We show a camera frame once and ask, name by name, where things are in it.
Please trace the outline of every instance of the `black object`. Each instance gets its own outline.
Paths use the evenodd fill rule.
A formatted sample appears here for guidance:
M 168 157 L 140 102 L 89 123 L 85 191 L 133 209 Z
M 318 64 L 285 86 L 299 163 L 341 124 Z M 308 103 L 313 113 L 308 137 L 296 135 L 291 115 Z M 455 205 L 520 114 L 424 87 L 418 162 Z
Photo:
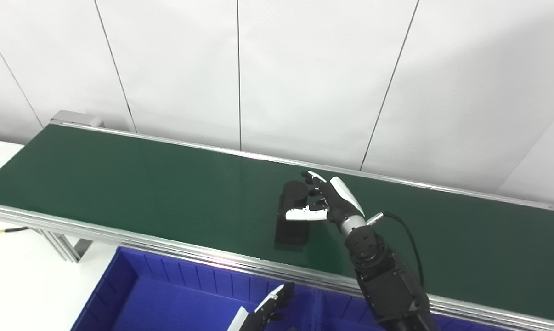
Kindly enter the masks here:
M 308 186 L 292 180 L 283 185 L 277 209 L 277 228 L 275 243 L 286 245 L 305 245 L 308 242 L 310 224 L 307 221 L 290 221 L 285 213 L 293 208 L 304 208 L 308 204 Z
M 387 331 L 440 331 L 424 288 L 401 256 L 370 226 L 345 240 L 356 280 L 379 325 Z
M 24 231 L 29 229 L 27 226 L 23 226 L 21 228 L 6 228 L 4 232 L 17 232 L 17 231 Z

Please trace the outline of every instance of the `white wall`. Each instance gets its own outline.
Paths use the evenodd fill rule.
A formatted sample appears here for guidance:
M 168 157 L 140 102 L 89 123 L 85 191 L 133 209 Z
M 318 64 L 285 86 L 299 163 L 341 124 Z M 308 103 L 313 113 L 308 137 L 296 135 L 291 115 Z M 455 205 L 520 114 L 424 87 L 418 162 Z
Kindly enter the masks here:
M 23 144 L 41 128 L 0 54 L 0 140 Z
M 364 170 L 495 192 L 554 120 L 554 0 L 420 3 Z
M 497 193 L 554 203 L 554 122 Z
M 59 109 L 554 201 L 554 0 L 0 0 L 0 139 Z

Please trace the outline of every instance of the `robotic hand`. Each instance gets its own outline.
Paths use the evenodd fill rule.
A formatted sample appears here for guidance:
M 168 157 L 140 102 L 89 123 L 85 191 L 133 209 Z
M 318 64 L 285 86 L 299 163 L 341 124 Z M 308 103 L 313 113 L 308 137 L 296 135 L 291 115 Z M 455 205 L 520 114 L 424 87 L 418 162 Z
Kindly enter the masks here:
M 440 331 L 430 314 L 428 296 L 411 269 L 370 226 L 384 214 L 365 221 L 363 209 L 340 178 L 328 182 L 312 171 L 302 176 L 315 186 L 308 194 L 323 199 L 288 210 L 286 220 L 329 220 L 336 224 L 345 237 L 363 296 L 387 331 Z
M 291 282 L 279 285 L 260 302 L 254 312 L 249 313 L 240 307 L 227 331 L 263 331 L 270 321 L 283 319 L 277 310 L 289 305 L 289 300 L 294 296 L 294 287 L 295 284 Z

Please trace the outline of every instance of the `metal leg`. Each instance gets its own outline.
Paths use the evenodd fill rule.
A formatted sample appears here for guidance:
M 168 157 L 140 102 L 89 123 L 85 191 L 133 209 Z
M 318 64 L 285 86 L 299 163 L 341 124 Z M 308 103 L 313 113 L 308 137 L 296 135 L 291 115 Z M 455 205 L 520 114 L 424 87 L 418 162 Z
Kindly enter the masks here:
M 92 241 L 87 239 L 79 239 L 79 242 L 73 247 L 73 245 L 69 243 L 69 239 L 63 234 L 41 229 L 38 229 L 38 232 L 48 240 L 63 260 L 73 263 L 79 262 L 92 243 Z

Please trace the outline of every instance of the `panel seam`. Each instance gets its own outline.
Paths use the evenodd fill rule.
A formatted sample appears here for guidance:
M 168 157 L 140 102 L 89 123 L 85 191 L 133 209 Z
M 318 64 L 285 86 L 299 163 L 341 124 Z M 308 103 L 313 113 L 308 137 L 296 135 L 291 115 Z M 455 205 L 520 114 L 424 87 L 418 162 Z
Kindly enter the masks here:
M 237 60 L 238 60 L 238 134 L 240 141 L 240 150 L 242 151 L 242 107 L 241 107 L 241 69 L 240 69 L 240 17 L 239 4 L 237 0 Z
M 99 17 L 99 23 L 101 24 L 101 29 L 103 30 L 103 36 L 105 36 L 105 42 L 107 43 L 107 49 L 109 50 L 109 55 L 112 57 L 113 68 L 116 70 L 116 76 L 118 77 L 118 82 L 122 88 L 122 94 L 124 95 L 124 101 L 126 101 L 126 108 L 128 109 L 128 114 L 132 120 L 132 126 L 134 126 L 134 132 L 138 133 L 136 129 L 136 123 L 134 122 L 134 116 L 132 115 L 132 110 L 130 110 L 130 104 L 128 103 L 128 97 L 126 96 L 126 90 L 124 89 L 124 84 L 122 84 L 122 78 L 120 77 L 120 71 L 118 70 L 118 65 L 116 64 L 116 59 L 113 57 L 112 47 L 109 44 L 109 38 L 107 37 L 107 32 L 105 32 L 105 25 L 103 25 L 103 19 L 101 17 L 101 12 L 99 11 L 99 6 L 97 0 L 94 0 L 95 9 L 97 10 L 97 15 Z
M 534 144 L 532 145 L 531 148 L 529 148 L 527 150 L 527 152 L 524 154 L 524 156 L 520 159 L 520 161 L 518 162 L 518 164 L 516 164 L 516 167 L 514 167 L 514 169 L 512 169 L 512 171 L 510 172 L 510 174 L 508 174 L 508 176 L 503 180 L 503 182 L 501 184 L 499 184 L 499 186 L 496 188 L 494 194 L 497 194 L 499 192 L 499 190 L 502 188 L 502 186 L 504 184 L 506 184 L 506 182 L 508 181 L 508 179 L 510 179 L 510 177 L 512 176 L 512 174 L 514 174 L 514 172 L 520 167 L 520 165 L 522 164 L 522 162 L 524 161 L 524 159 L 527 158 L 527 156 L 529 155 L 529 153 L 531 153 L 531 151 L 536 147 L 536 144 L 538 144 L 538 142 L 542 139 L 542 137 L 548 132 L 548 130 L 550 130 L 550 128 L 554 125 L 554 119 L 552 122 L 550 122 L 550 124 L 547 126 L 547 128 L 544 130 L 544 132 L 542 132 L 542 134 L 540 135 L 540 137 L 538 137 L 538 139 L 536 139 L 536 141 L 534 142 Z
M 412 13 L 412 17 L 410 18 L 410 23 L 407 25 L 406 35 L 403 37 L 403 42 L 401 43 L 401 47 L 399 48 L 399 54 L 397 55 L 397 60 L 395 61 L 395 65 L 393 66 L 393 71 L 391 73 L 391 77 L 389 78 L 389 84 L 387 86 L 387 89 L 385 90 L 384 99 L 381 102 L 381 107 L 379 108 L 379 112 L 377 113 L 377 119 L 375 120 L 375 124 L 373 126 L 373 131 L 371 131 L 371 137 L 369 138 L 369 142 L 367 143 L 367 149 L 365 149 L 365 154 L 363 155 L 363 161 L 361 162 L 361 167 L 359 167 L 359 171 L 362 171 L 363 166 L 365 165 L 365 160 L 367 159 L 367 153 L 369 153 L 369 147 L 371 146 L 371 141 L 373 140 L 373 135 L 375 134 L 375 128 L 377 127 L 377 124 L 379 123 L 379 118 L 381 116 L 381 112 L 384 109 L 385 101 L 386 101 L 388 93 L 389 93 L 389 87 L 391 86 L 391 83 L 393 81 L 393 76 L 395 75 L 395 71 L 397 69 L 399 59 L 401 58 L 401 53 L 403 52 L 403 47 L 406 44 L 407 36 L 410 33 L 410 29 L 412 27 L 414 17 L 416 16 L 416 11 L 418 10 L 418 4 L 420 4 L 420 0 L 416 1 L 416 6 L 414 6 L 414 11 Z
M 8 61 L 6 61 L 6 58 L 4 57 L 4 54 L 1 52 L 1 50 L 0 50 L 0 57 L 1 57 L 2 61 L 4 61 L 4 64 L 6 65 L 8 71 L 10 72 L 10 75 L 12 76 L 12 78 L 14 78 L 14 81 L 16 82 L 16 85 L 18 86 L 18 89 L 20 90 L 20 92 L 22 93 L 23 98 L 26 100 L 26 103 L 30 107 L 30 110 L 34 114 L 34 117 L 36 117 L 36 121 L 38 121 L 38 124 L 40 124 L 40 128 L 44 128 L 44 125 L 42 125 L 42 122 L 40 121 L 40 118 L 38 117 L 36 111 L 34 110 L 34 107 L 32 107 L 32 104 L 30 103 L 30 100 L 28 99 L 26 94 L 23 92 L 22 86 L 20 85 L 20 83 L 16 79 L 16 77 L 14 75 L 14 72 L 10 68 L 10 65 L 8 64 Z

